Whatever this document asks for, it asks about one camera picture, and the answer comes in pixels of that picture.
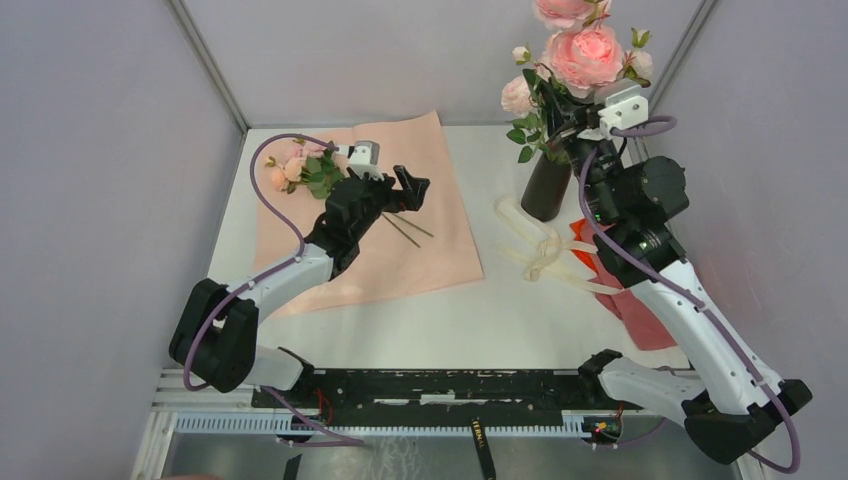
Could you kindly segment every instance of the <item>metal grate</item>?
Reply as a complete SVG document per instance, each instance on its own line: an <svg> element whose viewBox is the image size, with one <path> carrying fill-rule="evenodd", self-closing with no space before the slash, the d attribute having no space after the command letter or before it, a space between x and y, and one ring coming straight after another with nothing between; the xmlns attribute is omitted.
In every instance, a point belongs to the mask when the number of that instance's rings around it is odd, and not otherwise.
<svg viewBox="0 0 848 480"><path fill-rule="evenodd" d="M581 430L583 417L563 415L562 426L487 427L490 437L588 437ZM292 428L289 413L181 413L178 433L311 435L306 427ZM354 436L461 437L471 427L330 427L330 431Z"/></svg>

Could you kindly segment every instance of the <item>white wall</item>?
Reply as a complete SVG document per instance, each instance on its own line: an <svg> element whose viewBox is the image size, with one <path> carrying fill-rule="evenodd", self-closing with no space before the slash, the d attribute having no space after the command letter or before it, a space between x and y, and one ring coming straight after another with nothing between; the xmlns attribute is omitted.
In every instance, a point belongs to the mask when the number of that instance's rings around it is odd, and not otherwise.
<svg viewBox="0 0 848 480"><path fill-rule="evenodd" d="M675 225L713 298L813 391L799 479L845 478L846 18L842 0L721 2L660 105L677 129L650 142L686 167Z"/></svg>
<svg viewBox="0 0 848 480"><path fill-rule="evenodd" d="M612 3L610 24L654 33L657 73L700 0ZM248 123L353 124L438 109L443 123L509 119L512 48L550 32L532 0L187 0Z"/></svg>
<svg viewBox="0 0 848 480"><path fill-rule="evenodd" d="M239 135L163 1L0 32L0 476L127 478Z"/></svg>

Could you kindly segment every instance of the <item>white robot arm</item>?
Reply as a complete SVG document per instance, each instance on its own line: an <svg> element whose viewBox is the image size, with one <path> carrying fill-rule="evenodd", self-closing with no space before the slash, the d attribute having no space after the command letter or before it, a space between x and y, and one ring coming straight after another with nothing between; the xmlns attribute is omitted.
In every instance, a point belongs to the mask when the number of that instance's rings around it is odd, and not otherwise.
<svg viewBox="0 0 848 480"><path fill-rule="evenodd" d="M291 389L304 361L283 349L257 346L259 324L294 297L342 274L383 212L417 211L423 204L430 181L396 166L402 189L393 190L395 179L377 167L378 144L357 142L339 150L350 156L350 176L335 184L302 251L258 274L227 284L207 278L192 289L169 355L222 393L242 383ZM213 314L226 318L222 326L209 327Z"/></svg>
<svg viewBox="0 0 848 480"><path fill-rule="evenodd" d="M564 140L581 153L571 158L575 175L580 174L581 209L595 229L606 270L659 318L700 378L652 370L611 350L593 356L580 374L608 397L683 426L710 458L731 463L806 405L812 394L802 381L782 379L751 351L666 228L668 220L689 206L683 169L666 157L622 165L609 138L616 129L647 119L647 103L633 98L641 98L639 89L625 80L598 93L598 111L594 114L589 107L587 122L598 124L601 135L577 127L572 129L575 138ZM617 123L610 125L610 118ZM610 228L603 231L600 225Z"/></svg>

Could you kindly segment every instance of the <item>pink wrapping paper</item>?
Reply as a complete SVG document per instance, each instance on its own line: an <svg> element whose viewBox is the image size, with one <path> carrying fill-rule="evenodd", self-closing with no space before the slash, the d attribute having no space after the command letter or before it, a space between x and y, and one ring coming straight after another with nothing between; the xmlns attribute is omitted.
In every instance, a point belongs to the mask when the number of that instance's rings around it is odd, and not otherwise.
<svg viewBox="0 0 848 480"><path fill-rule="evenodd" d="M413 176L429 178L431 185L421 211L400 215L431 232L435 238L390 216L421 245L419 249L385 219L380 219L360 242L359 257L345 273L332 282L304 292L272 316L389 300L483 278L483 268L436 112L402 122L332 130L316 137L344 145L352 145L357 140L373 140L380 144L379 166L383 173L393 175L394 165L404 165ZM304 186L291 195L274 190L261 166L268 155L283 158L289 143L290 140L280 140L265 147L260 153L257 178L268 200L306 235L312 230L315 218L324 211L324 202L312 198ZM344 169L347 159L339 155L335 159ZM254 261L257 272L289 255L297 246L297 239L288 227L262 204L258 208Z"/></svg>
<svg viewBox="0 0 848 480"><path fill-rule="evenodd" d="M593 234L592 227L588 223L584 223L580 232L582 240L594 244ZM604 268L601 259L595 254L591 256L598 271L598 276L593 281L601 285L622 288L621 282ZM668 333L657 316L630 290L625 290L617 295L596 293L595 298L624 323L627 333L630 334L630 338L633 339L633 343L639 350L661 350L677 345L677 342L674 341L674 338Z"/></svg>

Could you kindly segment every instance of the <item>rose bouquet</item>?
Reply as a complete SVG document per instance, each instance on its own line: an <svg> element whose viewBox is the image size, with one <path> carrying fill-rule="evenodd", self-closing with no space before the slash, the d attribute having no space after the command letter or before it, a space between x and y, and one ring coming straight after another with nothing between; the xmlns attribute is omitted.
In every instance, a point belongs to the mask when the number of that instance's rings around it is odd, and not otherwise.
<svg viewBox="0 0 848 480"><path fill-rule="evenodd" d="M524 69L504 87L501 105L518 118L507 133L524 145L519 163L542 151L555 164L568 161L567 149L554 148L551 139L570 111L591 103L600 87L629 78L643 87L651 84L653 61L642 49L651 38L647 30L631 29L631 46L624 50L615 31L604 24L609 0L534 0L533 11L548 29L556 30L537 58L529 45L512 55Z"/></svg>
<svg viewBox="0 0 848 480"><path fill-rule="evenodd" d="M292 141L282 160L267 157L265 167L277 190L294 193L298 186L305 185L317 199L327 198L333 185L344 178L333 161L332 150L303 140Z"/></svg>

